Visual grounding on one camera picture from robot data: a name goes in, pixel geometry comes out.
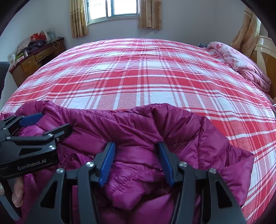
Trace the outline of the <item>person's left hand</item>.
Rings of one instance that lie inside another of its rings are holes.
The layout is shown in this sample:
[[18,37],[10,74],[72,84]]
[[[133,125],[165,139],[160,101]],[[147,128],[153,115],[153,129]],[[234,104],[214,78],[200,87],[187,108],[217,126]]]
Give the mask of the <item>person's left hand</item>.
[[7,198],[11,199],[15,207],[19,208],[23,205],[24,178],[17,177],[9,180],[8,183],[13,184],[13,190],[11,196],[7,196]]

